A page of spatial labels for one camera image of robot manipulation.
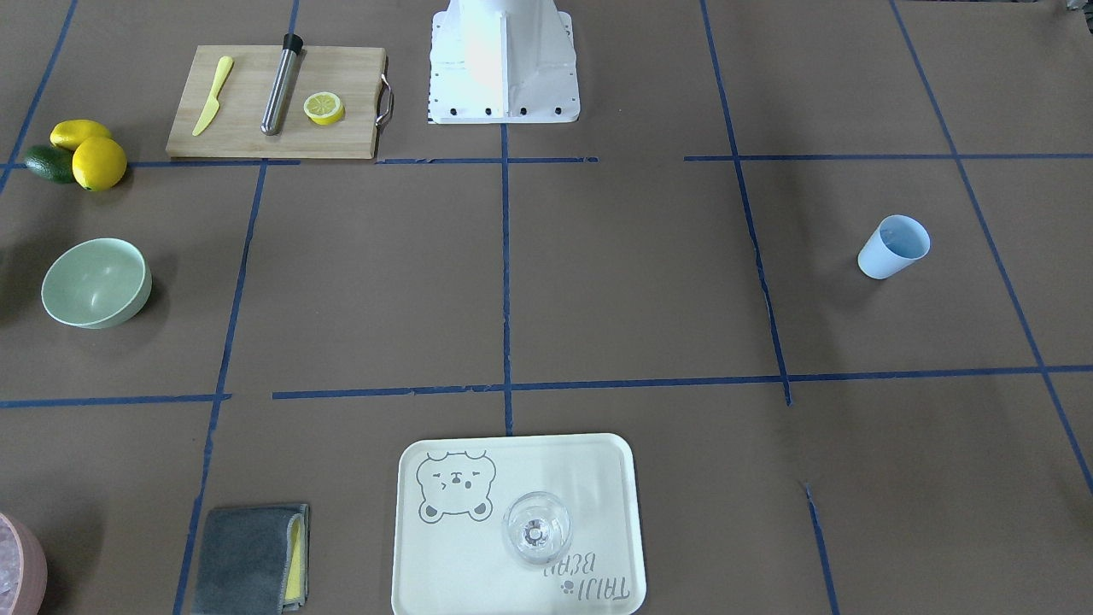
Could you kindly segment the half lemon slice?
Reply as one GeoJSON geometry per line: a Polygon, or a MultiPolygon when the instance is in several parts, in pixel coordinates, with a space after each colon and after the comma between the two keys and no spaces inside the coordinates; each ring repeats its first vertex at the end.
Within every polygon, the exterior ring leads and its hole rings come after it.
{"type": "Polygon", "coordinates": [[[316,92],[304,100],[303,113],[313,125],[328,126],[343,120],[345,106],[336,93],[316,92]]]}

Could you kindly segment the yellow lemon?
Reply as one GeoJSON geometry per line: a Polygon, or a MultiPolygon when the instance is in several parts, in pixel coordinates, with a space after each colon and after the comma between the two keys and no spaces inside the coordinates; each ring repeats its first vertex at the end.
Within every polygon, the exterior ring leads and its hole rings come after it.
{"type": "Polygon", "coordinates": [[[124,178],[128,159],[121,145],[107,137],[90,137],[72,156],[72,175],[89,191],[103,191],[124,178]]]}
{"type": "Polygon", "coordinates": [[[55,125],[50,133],[50,143],[55,147],[74,152],[90,138],[111,137],[111,131],[102,122],[87,120],[87,118],[74,118],[74,120],[64,120],[55,125]]]}

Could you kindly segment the grey yellow folded cloth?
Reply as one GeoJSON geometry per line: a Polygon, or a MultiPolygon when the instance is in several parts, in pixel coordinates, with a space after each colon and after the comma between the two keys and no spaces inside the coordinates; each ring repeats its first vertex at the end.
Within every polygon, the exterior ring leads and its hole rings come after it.
{"type": "Polygon", "coordinates": [[[192,614],[284,614],[304,607],[310,529],[307,502],[209,512],[192,614]]]}

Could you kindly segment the pink bowl of ice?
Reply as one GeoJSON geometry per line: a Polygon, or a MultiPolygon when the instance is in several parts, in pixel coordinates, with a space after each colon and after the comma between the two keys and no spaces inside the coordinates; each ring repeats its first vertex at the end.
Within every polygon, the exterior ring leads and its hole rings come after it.
{"type": "Polygon", "coordinates": [[[12,515],[1,515],[1,614],[38,614],[48,580],[42,542],[12,515]]]}

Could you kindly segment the steel muddler black cap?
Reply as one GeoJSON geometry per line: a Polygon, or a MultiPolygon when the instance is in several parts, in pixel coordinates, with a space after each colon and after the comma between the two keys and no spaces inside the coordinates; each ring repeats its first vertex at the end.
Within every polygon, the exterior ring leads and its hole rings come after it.
{"type": "Polygon", "coordinates": [[[283,129],[289,108],[290,87],[295,81],[299,66],[303,38],[295,32],[286,32],[278,59],[277,78],[271,85],[268,104],[263,113],[260,131],[265,137],[277,137],[283,129]]]}

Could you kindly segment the bamboo cutting board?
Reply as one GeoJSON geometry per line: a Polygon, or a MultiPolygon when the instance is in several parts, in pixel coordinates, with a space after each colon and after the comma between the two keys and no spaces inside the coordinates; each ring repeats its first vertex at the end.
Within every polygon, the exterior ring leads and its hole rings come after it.
{"type": "Polygon", "coordinates": [[[372,159],[376,153],[383,76],[383,48],[306,46],[289,78],[286,110],[281,132],[267,137],[260,129],[271,95],[281,45],[202,45],[184,86],[167,138],[171,157],[230,157],[231,159],[372,159]],[[218,94],[219,113],[200,135],[192,129],[202,116],[219,59],[233,67],[218,94]],[[345,106],[345,116],[332,125],[315,125],[304,102],[317,92],[332,92],[345,106]]]}

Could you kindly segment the cream bear tray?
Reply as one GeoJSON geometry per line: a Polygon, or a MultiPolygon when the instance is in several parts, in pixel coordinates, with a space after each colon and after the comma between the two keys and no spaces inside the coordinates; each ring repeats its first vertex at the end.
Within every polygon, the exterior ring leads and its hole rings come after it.
{"type": "Polygon", "coordinates": [[[633,614],[646,599],[639,495],[628,443],[611,433],[411,443],[395,506],[397,614],[633,614]],[[534,567],[503,522],[532,490],[573,518],[571,549],[534,567]]]}

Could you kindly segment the green bowl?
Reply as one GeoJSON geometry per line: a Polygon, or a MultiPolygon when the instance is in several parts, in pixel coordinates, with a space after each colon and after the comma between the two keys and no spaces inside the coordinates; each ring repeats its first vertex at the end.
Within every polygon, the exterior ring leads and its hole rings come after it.
{"type": "Polygon", "coordinates": [[[152,289],[151,267],[121,238],[79,243],[55,260],[40,285],[40,303],[52,320],[82,330],[106,330],[132,319],[152,289]]]}

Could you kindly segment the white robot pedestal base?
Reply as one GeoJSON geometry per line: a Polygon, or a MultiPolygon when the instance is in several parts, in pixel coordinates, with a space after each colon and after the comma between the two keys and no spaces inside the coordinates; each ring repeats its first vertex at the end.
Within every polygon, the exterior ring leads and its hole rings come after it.
{"type": "Polygon", "coordinates": [[[450,1],[430,34],[430,125],[581,117],[573,21],[553,1],[450,1]]]}

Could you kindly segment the yellow lemon front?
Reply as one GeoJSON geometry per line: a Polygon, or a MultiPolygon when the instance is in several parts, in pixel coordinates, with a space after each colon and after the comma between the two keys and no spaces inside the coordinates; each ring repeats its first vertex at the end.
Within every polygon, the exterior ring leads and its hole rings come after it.
{"type": "Polygon", "coordinates": [[[72,156],[72,175],[89,191],[103,191],[124,178],[128,159],[121,145],[107,137],[90,137],[72,156]]]}

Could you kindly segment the yellow lemon rear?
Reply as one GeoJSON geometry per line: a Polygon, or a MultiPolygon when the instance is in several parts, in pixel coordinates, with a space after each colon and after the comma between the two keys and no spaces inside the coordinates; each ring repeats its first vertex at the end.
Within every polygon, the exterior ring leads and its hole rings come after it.
{"type": "Polygon", "coordinates": [[[50,143],[55,147],[74,152],[90,138],[111,137],[111,131],[102,122],[87,120],[87,118],[74,118],[74,120],[64,120],[55,125],[50,133],[50,143]]]}

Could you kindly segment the yellow plastic knife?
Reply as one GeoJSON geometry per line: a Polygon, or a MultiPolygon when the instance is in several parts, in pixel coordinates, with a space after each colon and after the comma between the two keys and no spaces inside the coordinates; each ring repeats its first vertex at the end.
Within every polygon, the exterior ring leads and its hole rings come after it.
{"type": "Polygon", "coordinates": [[[216,63],[215,73],[213,81],[208,90],[207,98],[200,113],[198,120],[193,125],[191,130],[192,137],[200,137],[205,132],[208,125],[211,125],[212,120],[216,117],[219,109],[221,108],[221,102],[219,100],[219,94],[224,86],[227,78],[230,78],[231,70],[234,66],[234,59],[231,56],[222,56],[219,58],[216,63]]]}

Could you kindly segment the clear wine glass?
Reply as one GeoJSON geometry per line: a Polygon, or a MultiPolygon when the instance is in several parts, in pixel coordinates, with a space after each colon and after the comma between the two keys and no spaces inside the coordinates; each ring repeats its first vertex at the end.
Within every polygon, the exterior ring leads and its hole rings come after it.
{"type": "Polygon", "coordinates": [[[504,515],[505,544],[514,557],[534,567],[559,563],[574,536],[571,509],[559,495],[532,490],[520,495],[504,515]]]}

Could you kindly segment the light blue cup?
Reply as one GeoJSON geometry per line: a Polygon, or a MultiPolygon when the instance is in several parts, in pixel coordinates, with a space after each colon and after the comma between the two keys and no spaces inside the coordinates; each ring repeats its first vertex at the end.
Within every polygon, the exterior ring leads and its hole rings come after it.
{"type": "Polygon", "coordinates": [[[909,215],[888,215],[863,243],[857,265],[863,275],[883,280],[920,261],[930,249],[932,238],[918,220],[909,215]]]}

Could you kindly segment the green avocado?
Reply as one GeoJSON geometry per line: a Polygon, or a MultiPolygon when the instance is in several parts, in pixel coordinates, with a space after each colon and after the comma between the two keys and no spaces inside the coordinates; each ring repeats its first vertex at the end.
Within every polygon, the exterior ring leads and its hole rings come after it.
{"type": "Polygon", "coordinates": [[[32,145],[24,152],[23,164],[28,172],[51,184],[77,184],[73,152],[55,145],[32,145]]]}

